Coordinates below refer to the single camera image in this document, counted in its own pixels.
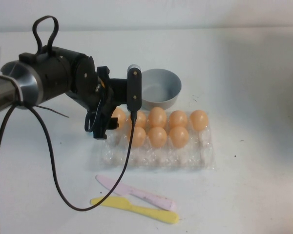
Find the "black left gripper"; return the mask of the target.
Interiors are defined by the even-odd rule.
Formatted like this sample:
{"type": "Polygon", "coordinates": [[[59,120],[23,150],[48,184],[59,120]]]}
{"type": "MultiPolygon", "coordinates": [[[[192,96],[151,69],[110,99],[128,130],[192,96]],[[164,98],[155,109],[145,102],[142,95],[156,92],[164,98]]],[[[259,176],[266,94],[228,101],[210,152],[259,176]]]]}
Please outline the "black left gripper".
{"type": "MultiPolygon", "coordinates": [[[[107,139],[106,124],[103,118],[110,118],[115,109],[115,92],[109,73],[110,70],[107,66],[97,67],[97,82],[90,92],[87,116],[92,119],[100,118],[93,123],[94,139],[107,139]]],[[[112,117],[109,121],[109,129],[117,129],[118,127],[118,118],[112,117]]]]}

